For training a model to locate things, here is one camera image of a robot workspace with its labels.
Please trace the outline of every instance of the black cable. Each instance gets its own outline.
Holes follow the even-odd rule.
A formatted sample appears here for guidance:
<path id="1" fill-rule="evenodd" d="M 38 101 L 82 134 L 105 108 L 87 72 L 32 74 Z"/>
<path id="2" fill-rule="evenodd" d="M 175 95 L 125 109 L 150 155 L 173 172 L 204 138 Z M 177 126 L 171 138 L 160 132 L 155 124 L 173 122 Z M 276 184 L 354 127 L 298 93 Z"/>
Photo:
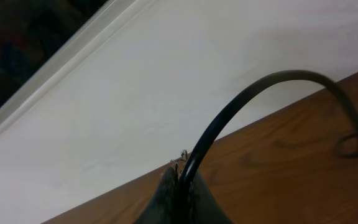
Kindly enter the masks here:
<path id="1" fill-rule="evenodd" d="M 342 137 L 336 144 L 336 147 L 335 147 L 335 153 L 338 154 L 338 155 L 343 155 L 343 153 L 341 152 L 341 146 L 344 142 L 346 142 L 347 140 L 350 140 L 352 138 L 355 138 L 357 137 L 357 134 L 356 133 L 353 133 L 353 134 L 350 134 L 350 135 L 347 135 L 347 136 L 344 136 Z"/>
<path id="2" fill-rule="evenodd" d="M 335 82 L 329 78 L 320 75 L 315 72 L 309 72 L 304 70 L 289 70 L 283 72 L 273 73 L 266 77 L 261 78 L 255 83 L 248 86 L 245 90 L 242 90 L 223 110 L 214 118 L 214 120 L 206 128 L 205 132 L 198 140 L 196 146 L 191 153 L 190 158 L 187 160 L 186 165 L 181 173 L 179 180 L 180 192 L 187 195 L 188 189 L 191 181 L 193 180 L 198 166 L 201 164 L 205 154 L 208 152 L 208 149 L 211 147 L 212 143 L 215 141 L 218 134 L 222 129 L 227 125 L 231 118 L 253 97 L 258 95 L 260 92 L 264 91 L 266 88 L 285 81 L 290 80 L 308 80 L 322 84 L 330 91 L 340 102 L 344 111 L 350 119 L 350 122 L 353 125 L 355 134 L 346 136 L 339 141 L 339 144 L 347 141 L 350 138 L 358 137 L 358 112 L 353 106 L 350 99 L 347 97 L 345 92 L 337 85 Z M 356 152 L 345 154 L 341 152 L 340 147 L 336 148 L 336 152 L 345 158 L 357 158 L 358 150 Z"/>

